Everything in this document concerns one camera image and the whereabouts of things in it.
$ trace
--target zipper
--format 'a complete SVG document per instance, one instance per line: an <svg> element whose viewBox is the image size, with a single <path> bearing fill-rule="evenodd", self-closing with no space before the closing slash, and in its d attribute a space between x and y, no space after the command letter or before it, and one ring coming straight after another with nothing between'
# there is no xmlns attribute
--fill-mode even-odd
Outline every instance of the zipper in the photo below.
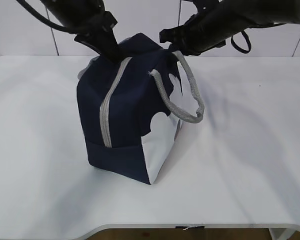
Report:
<svg viewBox="0 0 300 240"><path fill-rule="evenodd" d="M110 87L110 90L106 94L106 96L100 106L100 113L99 113L100 128L101 128L103 143L107 148L112 148L111 137L110 137L110 128L109 128L110 99L111 99L111 96L114 93L116 87L118 86L120 79L121 79L122 75L124 74L124 71L131 59L132 59L132 57L127 57L121 62L120 68L119 68L118 73Z"/></svg>

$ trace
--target gray rope handle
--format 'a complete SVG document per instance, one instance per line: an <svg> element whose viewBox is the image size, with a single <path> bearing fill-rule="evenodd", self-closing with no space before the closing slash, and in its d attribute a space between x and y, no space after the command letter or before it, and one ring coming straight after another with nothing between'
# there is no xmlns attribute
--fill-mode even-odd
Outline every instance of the gray rope handle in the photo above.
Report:
<svg viewBox="0 0 300 240"><path fill-rule="evenodd" d="M183 54L180 51L175 51L175 52L173 52L173 54L178 58L179 62L181 63L181 65L185 71L186 77L190 83L191 95L197 101L197 103L199 105L198 109L195 112L196 116L191 115L190 113L188 113L187 111L178 107L177 105L175 105L173 102L170 101L170 99L167 95L166 89L164 87L164 84L162 82L160 72L153 69L150 72L150 75L153 76L155 84L159 90L160 96L161 96L164 104L166 105L166 107L174 115L176 115L179 119L181 119L187 123L197 124L197 123L201 122L204 117L204 111L205 111L204 101L201 98L201 95L200 95L200 92L198 89L198 85L197 85L197 81L195 80L194 74L192 73L190 66L188 65L185 57L183 56Z"/></svg>

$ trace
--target insulated bag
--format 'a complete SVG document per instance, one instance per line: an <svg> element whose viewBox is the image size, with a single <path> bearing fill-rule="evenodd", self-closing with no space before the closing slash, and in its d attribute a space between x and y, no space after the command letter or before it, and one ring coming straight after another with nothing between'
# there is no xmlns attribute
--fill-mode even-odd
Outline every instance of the insulated bag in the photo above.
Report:
<svg viewBox="0 0 300 240"><path fill-rule="evenodd" d="M139 33L122 43L129 57L114 64L102 55L79 74L77 103L88 162L99 169L152 184L183 121L199 123L204 103L180 51L163 49ZM198 103L183 110L180 62Z"/></svg>

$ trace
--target robotic arm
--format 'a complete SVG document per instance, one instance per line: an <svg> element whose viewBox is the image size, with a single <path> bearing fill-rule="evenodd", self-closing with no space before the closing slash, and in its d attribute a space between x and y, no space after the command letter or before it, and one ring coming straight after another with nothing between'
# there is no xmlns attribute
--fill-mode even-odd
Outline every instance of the robotic arm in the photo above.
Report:
<svg viewBox="0 0 300 240"><path fill-rule="evenodd" d="M163 30L160 42L171 42L184 55L197 56L220 44L222 47L225 39L247 28L300 24L300 0L216 1L211 0L203 9L203 0L193 0L198 13L182 26Z"/></svg>
<svg viewBox="0 0 300 240"><path fill-rule="evenodd" d="M82 43L112 62L126 56L113 33L117 24L105 11L103 0L41 0L63 24L57 25L34 10L25 0L16 0L34 17L59 31L77 34ZM247 28L265 28L274 23L300 24L300 0L186 0L193 2L198 13L184 25L160 32L160 42L171 42L184 55L200 55L225 45L225 39Z"/></svg>

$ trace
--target white wall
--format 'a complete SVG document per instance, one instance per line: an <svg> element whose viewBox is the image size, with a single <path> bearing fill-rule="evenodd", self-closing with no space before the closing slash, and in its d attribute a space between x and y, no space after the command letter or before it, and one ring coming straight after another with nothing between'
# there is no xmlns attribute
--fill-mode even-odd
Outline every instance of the white wall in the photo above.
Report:
<svg viewBox="0 0 300 240"><path fill-rule="evenodd" d="M197 9L192 2L182 1L180 24L184 24L195 13L197 13ZM201 56L291 57L300 38L300 25L287 24L268 29L247 29L246 33L249 35L252 44L252 50L249 54L243 54L235 50L230 43L230 39L227 39L226 46L209 50ZM234 40L241 48L248 49L240 33L234 37Z"/></svg>
<svg viewBox="0 0 300 240"><path fill-rule="evenodd" d="M28 2L46 16L40 0ZM114 28L118 42L139 32L159 42L159 32L178 23L179 0L104 0L104 3L118 20ZM182 1L181 23L195 12L191 2ZM294 55L300 56L300 25L248 29L247 32L252 42L252 51L248 55L233 49L228 39L227 46L210 50L202 56L292 56L295 50ZM61 55L96 55L89 48L74 42L74 35L58 31L54 34ZM240 46L246 47L239 34L235 39ZM51 29L32 17L15 0L0 0L1 55L56 55Z"/></svg>
<svg viewBox="0 0 300 240"><path fill-rule="evenodd" d="M46 15L39 0L28 0ZM15 0L0 0L0 56L55 55L51 30L26 12Z"/></svg>

